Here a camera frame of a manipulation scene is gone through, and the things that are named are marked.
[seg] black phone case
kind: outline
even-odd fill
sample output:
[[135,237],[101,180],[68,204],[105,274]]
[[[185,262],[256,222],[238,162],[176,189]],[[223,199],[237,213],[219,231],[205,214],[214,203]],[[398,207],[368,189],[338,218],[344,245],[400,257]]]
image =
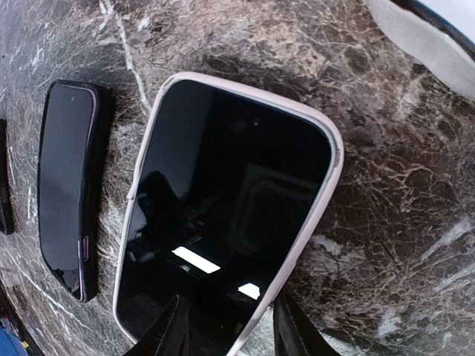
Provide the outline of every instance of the black phone case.
[[[96,110],[92,113],[91,120],[89,122],[87,145],[85,147],[84,154],[85,162],[82,171],[82,183],[80,192],[81,198],[78,211],[81,225],[80,232],[78,231],[78,261],[79,273],[83,277],[83,283],[81,283],[80,287],[82,289],[82,297],[78,298],[74,296],[81,302],[88,302],[97,294],[96,233],[99,213],[99,194],[101,191],[105,155],[108,147],[108,137],[111,129],[112,120],[114,118],[115,100],[112,96],[112,90],[98,85],[92,85],[82,82],[72,82],[66,80],[56,80],[51,84],[46,96],[39,142],[39,161],[37,176],[38,202],[40,199],[41,157],[45,122],[48,111],[48,103],[50,100],[50,92],[55,85],[67,85],[73,88],[85,88],[91,90],[94,94],[94,98],[96,101]],[[85,249],[88,250],[87,261],[85,261],[84,258]],[[43,253],[42,255],[48,265],[48,268],[50,268],[51,270],[51,267]]]
[[10,189],[7,174],[7,122],[0,119],[0,231],[13,233],[13,216],[10,205]]

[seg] marble surface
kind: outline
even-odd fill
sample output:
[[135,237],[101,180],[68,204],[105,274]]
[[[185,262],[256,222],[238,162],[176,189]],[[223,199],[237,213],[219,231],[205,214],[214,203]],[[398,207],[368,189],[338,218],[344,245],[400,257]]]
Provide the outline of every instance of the marble surface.
[[[343,355],[475,355],[475,104],[391,43],[362,0],[0,0],[16,221],[0,280],[46,355],[131,346],[111,313],[125,195],[154,96],[182,70],[296,99],[341,130],[341,182],[287,288]],[[99,296],[85,306],[39,253],[39,128],[58,78],[117,96]],[[253,338],[244,351],[268,355]]]

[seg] smartphone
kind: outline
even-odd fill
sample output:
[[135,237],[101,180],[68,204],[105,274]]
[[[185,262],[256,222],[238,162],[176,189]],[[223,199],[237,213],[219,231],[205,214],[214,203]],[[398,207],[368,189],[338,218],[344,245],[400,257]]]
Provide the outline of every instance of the smartphone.
[[10,235],[13,233],[13,215],[7,165],[7,122],[0,119],[0,231],[5,235]]
[[53,276],[82,302],[97,292],[98,198],[113,112],[109,90],[64,80],[50,86],[43,112],[39,242]]
[[120,328],[137,342],[178,296],[189,355],[235,355],[293,270],[343,158],[315,109],[203,74],[169,78],[128,193]]

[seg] black phone screen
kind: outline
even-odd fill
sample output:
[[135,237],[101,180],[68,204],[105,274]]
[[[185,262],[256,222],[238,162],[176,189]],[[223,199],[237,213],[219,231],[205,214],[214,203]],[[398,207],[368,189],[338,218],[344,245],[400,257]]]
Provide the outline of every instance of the black phone screen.
[[43,257],[78,299],[81,184],[94,105],[90,90],[54,85],[43,119],[39,157],[39,236]]
[[168,89],[132,212],[117,314],[137,339],[174,296],[190,355],[225,355],[249,322],[329,169],[325,134],[193,81]]

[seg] marble countertop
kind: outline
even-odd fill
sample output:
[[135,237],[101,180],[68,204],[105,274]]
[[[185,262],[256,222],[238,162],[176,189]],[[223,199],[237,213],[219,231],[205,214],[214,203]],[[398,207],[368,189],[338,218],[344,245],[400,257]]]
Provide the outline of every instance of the marble countertop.
[[[344,172],[288,288],[320,330],[353,345],[344,356],[475,355],[475,104],[389,41],[362,0],[3,0],[16,233],[0,237],[0,280],[46,355],[131,346],[111,313],[125,195],[154,96],[182,70],[296,99],[340,129]],[[59,78],[117,97],[99,295],[86,305],[39,251],[39,128]]]

